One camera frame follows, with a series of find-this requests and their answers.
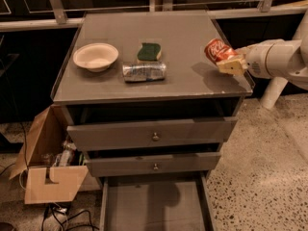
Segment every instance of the sponge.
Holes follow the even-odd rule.
[[[157,62],[162,55],[161,45],[152,42],[143,42],[142,48],[138,52],[138,63]]]

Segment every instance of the soda can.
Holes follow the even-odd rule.
[[[222,60],[228,60],[238,53],[232,49],[229,45],[225,44],[221,39],[212,39],[204,48],[206,57],[216,64]]]
[[[123,77],[126,82],[164,80],[167,67],[162,62],[124,64]]]

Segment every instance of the concrete floor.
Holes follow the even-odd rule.
[[[218,231],[307,230],[306,107],[308,94],[282,96],[270,111],[260,107],[257,99],[244,101],[235,130],[207,182]],[[0,128],[5,135],[13,131],[12,125]],[[0,154],[0,167],[12,164],[15,157]],[[40,230],[45,206],[25,205],[18,179],[8,180],[10,171],[0,176],[0,221],[10,222],[17,230]],[[98,226],[100,204],[100,192],[79,192],[70,215],[90,210],[92,222]],[[74,221],[87,220],[83,214]],[[44,230],[61,228],[51,216]]]

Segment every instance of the bowl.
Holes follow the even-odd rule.
[[[91,43],[76,50],[73,61],[91,72],[106,70],[118,57],[118,51],[108,43]]]

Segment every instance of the drawer handle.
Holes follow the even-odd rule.
[[[154,169],[154,171],[157,171],[157,170],[158,170],[158,165],[157,165],[157,164],[154,164],[153,169]]]
[[[153,136],[152,136],[152,140],[153,141],[158,141],[160,139],[160,137],[158,136],[158,134],[156,132],[153,133]]]

